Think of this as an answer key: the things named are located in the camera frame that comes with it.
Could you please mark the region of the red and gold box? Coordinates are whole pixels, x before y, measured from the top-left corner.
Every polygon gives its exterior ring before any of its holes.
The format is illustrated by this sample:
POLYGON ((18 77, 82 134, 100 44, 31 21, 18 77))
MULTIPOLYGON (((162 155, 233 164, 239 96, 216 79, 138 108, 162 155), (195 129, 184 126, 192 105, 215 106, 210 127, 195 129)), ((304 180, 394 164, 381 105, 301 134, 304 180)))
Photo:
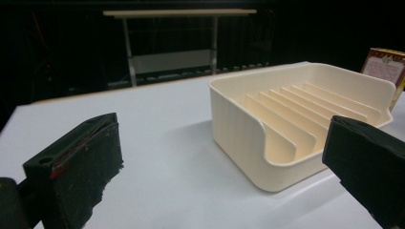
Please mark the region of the red and gold box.
POLYGON ((405 89, 405 52, 370 48, 361 72, 392 82, 395 85, 390 110, 405 89))

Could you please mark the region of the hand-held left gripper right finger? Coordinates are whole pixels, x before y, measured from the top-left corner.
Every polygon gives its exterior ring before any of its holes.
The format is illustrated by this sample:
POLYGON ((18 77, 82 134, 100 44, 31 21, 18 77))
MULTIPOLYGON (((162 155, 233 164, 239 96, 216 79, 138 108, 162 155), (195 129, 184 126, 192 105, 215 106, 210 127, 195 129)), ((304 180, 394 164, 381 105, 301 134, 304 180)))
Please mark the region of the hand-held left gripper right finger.
POLYGON ((405 229, 405 142, 335 115, 322 162, 383 229, 405 229))

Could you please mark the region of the cream plastic slotted rack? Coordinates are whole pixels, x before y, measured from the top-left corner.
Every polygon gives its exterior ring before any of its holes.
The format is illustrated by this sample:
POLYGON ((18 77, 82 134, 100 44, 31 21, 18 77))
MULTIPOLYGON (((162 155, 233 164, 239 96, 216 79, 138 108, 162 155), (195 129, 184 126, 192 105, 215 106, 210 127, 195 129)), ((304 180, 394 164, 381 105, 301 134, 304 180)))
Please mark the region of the cream plastic slotted rack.
POLYGON ((209 83, 213 137, 259 188, 279 192, 322 170, 330 120, 392 122, 393 83, 320 63, 217 76, 209 83))

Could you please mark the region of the white metal-legged table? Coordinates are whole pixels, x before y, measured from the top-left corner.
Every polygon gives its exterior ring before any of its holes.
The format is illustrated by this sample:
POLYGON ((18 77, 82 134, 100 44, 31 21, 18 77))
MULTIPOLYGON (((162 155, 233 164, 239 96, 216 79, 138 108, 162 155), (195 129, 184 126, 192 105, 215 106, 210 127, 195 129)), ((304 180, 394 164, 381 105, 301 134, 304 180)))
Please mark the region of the white metal-legged table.
POLYGON ((122 22, 126 55, 132 86, 137 86, 137 78, 143 73, 157 73, 179 69, 209 67, 209 73, 217 71, 218 27, 221 17, 248 16, 256 10, 243 9, 196 9, 196 10, 105 10, 104 16, 112 16, 122 22), (186 52, 169 52, 146 55, 133 55, 131 49, 128 20, 134 18, 168 17, 208 17, 212 21, 211 48, 186 52))

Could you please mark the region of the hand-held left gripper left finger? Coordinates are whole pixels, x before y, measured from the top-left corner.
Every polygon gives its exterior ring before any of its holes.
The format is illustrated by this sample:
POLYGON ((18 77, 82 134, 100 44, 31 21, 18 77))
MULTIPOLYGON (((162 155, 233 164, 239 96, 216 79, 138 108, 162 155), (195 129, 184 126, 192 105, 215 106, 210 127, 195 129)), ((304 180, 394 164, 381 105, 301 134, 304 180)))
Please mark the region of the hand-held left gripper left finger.
POLYGON ((122 167, 117 115, 80 123, 23 164, 29 225, 81 229, 122 167))

